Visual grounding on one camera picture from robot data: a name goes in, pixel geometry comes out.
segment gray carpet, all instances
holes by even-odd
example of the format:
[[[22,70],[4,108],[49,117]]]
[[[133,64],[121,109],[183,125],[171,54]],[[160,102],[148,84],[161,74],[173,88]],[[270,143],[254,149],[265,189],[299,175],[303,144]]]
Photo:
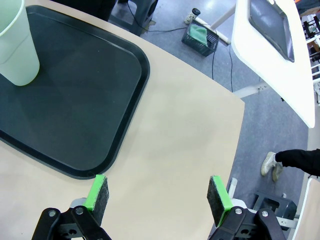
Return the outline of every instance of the gray carpet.
[[[154,25],[149,30],[171,30],[186,27],[183,20],[192,8],[201,11],[200,17],[212,23],[235,0],[159,0],[152,20]],[[133,18],[126,4],[118,4],[113,13],[127,19]],[[232,35],[233,16],[218,30],[228,37]],[[203,57],[181,42],[184,30],[173,32],[146,32],[141,37],[163,50],[188,63],[200,72],[212,77],[213,55]],[[232,85],[236,91],[260,81],[251,69],[243,64],[231,48],[233,60]],[[214,58],[213,77],[216,82],[231,90],[231,60],[229,47],[219,43]],[[297,114],[282,102],[280,96],[272,89],[243,98],[245,113],[239,143],[230,178],[238,179],[235,198],[243,200],[252,207],[255,191],[260,190],[276,196],[286,193],[287,197],[298,204],[303,175],[300,169],[286,168],[277,183],[272,181],[271,172],[262,177],[261,164],[267,152],[288,149],[307,149],[308,128]]]

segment plastic cup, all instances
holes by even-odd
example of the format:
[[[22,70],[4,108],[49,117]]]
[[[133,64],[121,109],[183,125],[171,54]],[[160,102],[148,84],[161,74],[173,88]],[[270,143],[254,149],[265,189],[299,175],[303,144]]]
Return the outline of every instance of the plastic cup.
[[[25,0],[0,0],[0,74],[23,86],[37,76],[39,67]]]

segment green cloth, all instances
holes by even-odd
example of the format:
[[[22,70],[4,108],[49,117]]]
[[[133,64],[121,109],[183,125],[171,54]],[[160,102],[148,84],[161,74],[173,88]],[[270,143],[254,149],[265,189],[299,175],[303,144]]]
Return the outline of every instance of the green cloth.
[[[191,24],[189,30],[189,36],[199,41],[200,43],[207,45],[207,29],[203,26]]]

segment plastic basket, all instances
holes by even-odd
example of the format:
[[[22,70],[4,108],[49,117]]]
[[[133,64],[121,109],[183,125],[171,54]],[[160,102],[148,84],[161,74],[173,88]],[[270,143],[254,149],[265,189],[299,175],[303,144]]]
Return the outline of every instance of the plastic basket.
[[[206,40],[207,40],[207,46],[204,45],[202,42],[199,42],[198,40],[194,39],[192,36],[189,35],[190,33],[190,27],[191,24],[195,24],[201,27],[205,27],[207,29],[206,31]],[[203,56],[207,57],[213,52],[216,51],[218,42],[219,42],[219,36],[212,32],[209,28],[206,26],[198,23],[197,21],[193,20],[189,27],[185,30],[184,35],[181,40],[184,44],[188,45],[189,47],[196,50],[198,53],[202,54]]]

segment beige table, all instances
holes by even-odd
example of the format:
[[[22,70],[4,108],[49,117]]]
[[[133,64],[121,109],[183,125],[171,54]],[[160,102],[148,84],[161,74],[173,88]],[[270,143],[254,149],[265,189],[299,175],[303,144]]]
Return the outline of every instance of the beige table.
[[[292,240],[318,240],[320,238],[319,212],[320,182],[310,178]]]
[[[205,240],[213,217],[210,175],[227,183],[244,103],[193,67],[98,18],[48,0],[27,0],[138,45],[150,78],[108,177],[102,227],[114,240]],[[66,211],[92,180],[76,180],[0,142],[0,239],[30,239],[43,209]]]

